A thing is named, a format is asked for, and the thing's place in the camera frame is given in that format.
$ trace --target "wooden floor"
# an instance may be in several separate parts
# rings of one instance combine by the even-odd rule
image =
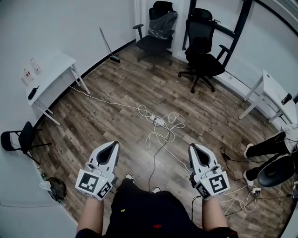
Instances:
[[[177,76],[178,71],[185,70],[186,64],[176,60],[169,66],[161,61],[152,71],[149,61],[137,62],[136,56],[139,54],[134,46],[129,46],[119,53],[120,64],[106,61],[86,76],[86,85],[91,95],[99,99],[136,107],[144,104],[150,112],[158,116],[173,111],[179,113],[177,122],[184,123],[185,128],[174,130],[176,139],[167,144],[166,148],[186,163],[187,167],[190,166],[190,143],[199,143],[211,149],[218,162],[226,169],[219,152],[220,147],[223,146],[232,159],[244,160],[242,154],[248,143],[259,143],[277,132],[256,109],[243,120],[238,120],[238,116],[249,104],[216,80],[212,80],[216,89],[214,93],[199,81],[196,93],[191,94],[190,80]],[[140,116],[137,110],[108,105],[72,89],[56,104],[53,112],[61,126],[48,119],[42,122],[41,135],[46,142],[53,144],[47,148],[34,149],[34,156],[41,161],[42,171],[66,183],[67,197],[64,203],[75,219],[79,219],[85,201],[84,196],[74,187],[78,171],[84,167],[91,152],[105,142],[117,140],[121,145],[119,163],[115,169],[119,177],[116,187],[124,175],[131,172],[135,183],[148,190],[148,179],[153,171],[153,155],[160,145],[156,138],[152,137],[151,147],[146,150],[145,140],[153,131],[153,126]],[[244,170],[255,165],[229,162],[236,178],[241,178]],[[172,192],[190,214],[191,201],[198,192],[191,187],[189,176],[184,166],[162,149],[156,157],[156,171],[150,186],[153,188],[158,185],[162,190]],[[291,182],[262,189],[261,197],[284,196],[291,192]],[[230,191],[244,185],[242,180],[230,180]],[[242,189],[229,196],[221,195],[220,199],[239,198],[245,201],[247,194],[247,189]],[[113,197],[114,195],[109,193],[105,199],[104,231],[109,223]],[[201,203],[199,198],[194,205],[194,222],[198,226],[201,224]],[[223,210],[229,205],[230,202],[222,203]],[[252,202],[247,209],[251,210],[254,206]],[[227,216],[227,219],[231,228],[236,230],[241,238],[276,238],[290,214],[290,207],[290,198],[258,199],[255,211],[246,213],[242,210]],[[239,210],[239,203],[235,202],[227,214]]]

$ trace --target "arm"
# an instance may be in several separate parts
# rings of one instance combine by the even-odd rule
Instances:
[[[223,54],[224,54],[225,51],[226,51],[226,53],[228,53],[228,54],[232,54],[232,51],[229,50],[227,47],[225,47],[225,46],[223,46],[223,45],[219,45],[219,47],[221,47],[222,50],[221,50],[221,52],[219,53],[219,55],[218,55],[218,57],[217,57],[217,60],[219,60],[219,59],[223,56]]]
[[[211,231],[218,227],[228,227],[218,197],[212,197],[207,201],[203,200],[202,222],[203,229],[206,231]]]
[[[143,24],[139,24],[133,27],[134,30],[138,29],[139,31],[139,35],[140,35],[140,39],[142,39],[142,31],[141,31],[141,27],[143,26]]]
[[[102,235],[103,201],[87,198],[83,214],[78,223],[77,232],[90,229]]]

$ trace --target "white desk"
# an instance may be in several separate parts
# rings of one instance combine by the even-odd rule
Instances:
[[[90,94],[88,88],[86,87],[83,79],[79,75],[76,67],[75,67],[75,59],[69,57],[68,55],[64,53],[57,53],[53,58],[51,58],[47,64],[41,69],[40,75],[32,75],[34,80],[26,87],[26,95],[28,104],[32,106],[33,104],[36,105],[36,107],[47,117],[49,117],[54,123],[60,126],[60,123],[56,121],[53,117],[51,117],[46,110],[48,110],[51,114],[53,112],[49,110],[40,100],[39,97],[41,94],[66,70],[70,69],[71,76],[76,81],[78,86],[80,86],[80,83],[74,76],[74,72],[77,74],[78,78],[80,79],[80,82],[83,84],[84,88],[86,89],[87,93]],[[33,88],[39,88],[37,89],[35,95],[31,100],[28,99],[28,95],[31,93]]]
[[[268,74],[265,70],[263,70],[263,75],[259,79],[259,81],[254,85],[251,91],[244,97],[244,101],[246,101],[252,93],[261,85],[263,92],[257,98],[257,100],[251,104],[240,116],[239,119],[241,120],[245,117],[255,106],[263,100],[264,97],[269,98],[278,108],[279,112],[271,117],[268,121],[272,122],[277,117],[281,116],[282,114],[289,120],[291,124],[297,124],[297,114],[295,103],[293,100],[288,101],[285,105],[282,105],[281,101],[286,97],[288,94],[283,87],[276,82],[276,80]]]

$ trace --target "broom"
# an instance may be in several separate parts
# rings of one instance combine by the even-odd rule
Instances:
[[[101,31],[101,33],[102,33],[102,37],[103,37],[104,41],[106,42],[106,44],[107,44],[107,46],[108,46],[107,40],[106,40],[106,38],[104,37],[104,34],[103,34],[103,32],[102,32],[102,29],[101,29],[101,28],[99,28],[99,29],[100,29],[100,31]],[[117,63],[120,63],[120,59],[119,59],[118,57],[116,57],[116,56],[113,55],[113,53],[112,53],[112,51],[111,51],[111,49],[110,49],[109,46],[108,46],[108,49],[109,49],[110,52],[111,52],[110,59],[111,59],[112,61],[115,61],[115,62],[117,62]]]

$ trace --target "shoe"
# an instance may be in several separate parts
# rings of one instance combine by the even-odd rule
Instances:
[[[246,158],[246,159],[247,159],[246,152],[247,152],[248,148],[251,147],[251,146],[253,146],[252,143],[248,144],[247,147],[246,147],[246,150],[245,150],[244,153],[243,153],[243,156],[244,156],[244,158]]]
[[[244,171],[243,178],[245,179],[247,186],[253,186],[253,181],[250,181],[247,179],[246,172],[247,172],[247,170]]]
[[[161,191],[161,189],[160,189],[160,187],[155,187],[154,189],[152,189],[152,193],[157,193],[157,192],[160,192]]]
[[[126,178],[126,179],[130,179],[130,180],[132,180],[133,183],[135,183],[134,176],[132,176],[131,173],[127,173],[127,174],[125,175],[125,178]]]

